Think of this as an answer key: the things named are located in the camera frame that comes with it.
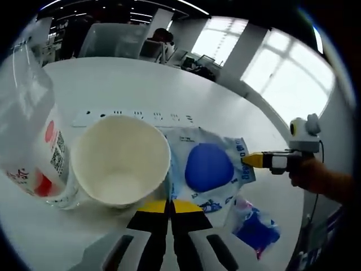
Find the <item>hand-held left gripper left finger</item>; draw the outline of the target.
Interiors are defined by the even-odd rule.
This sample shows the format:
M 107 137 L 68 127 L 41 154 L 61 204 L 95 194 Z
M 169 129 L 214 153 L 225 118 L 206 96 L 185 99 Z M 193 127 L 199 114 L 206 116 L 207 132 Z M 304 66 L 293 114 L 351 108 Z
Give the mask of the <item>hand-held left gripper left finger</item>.
M 169 201 L 137 209 L 127 227 L 117 228 L 89 245 L 70 270 L 160 270 L 166 251 Z

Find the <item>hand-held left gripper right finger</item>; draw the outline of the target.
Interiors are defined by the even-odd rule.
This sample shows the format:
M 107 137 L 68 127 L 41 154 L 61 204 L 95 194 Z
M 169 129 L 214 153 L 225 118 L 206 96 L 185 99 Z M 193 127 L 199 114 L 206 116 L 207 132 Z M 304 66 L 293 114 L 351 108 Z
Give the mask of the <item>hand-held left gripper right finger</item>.
M 171 201 L 174 252 L 180 270 L 243 270 L 236 238 L 215 228 L 203 210 L 188 201 Z

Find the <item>person's right hand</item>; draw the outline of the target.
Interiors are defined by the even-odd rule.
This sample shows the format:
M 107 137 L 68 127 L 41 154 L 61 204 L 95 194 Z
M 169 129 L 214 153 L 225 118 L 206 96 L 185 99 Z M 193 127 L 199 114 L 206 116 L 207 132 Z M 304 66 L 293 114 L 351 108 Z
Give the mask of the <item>person's right hand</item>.
M 323 180 L 326 175 L 324 164 L 316 158 L 300 161 L 300 163 L 289 172 L 292 186 L 300 187 L 314 194 L 323 192 Z

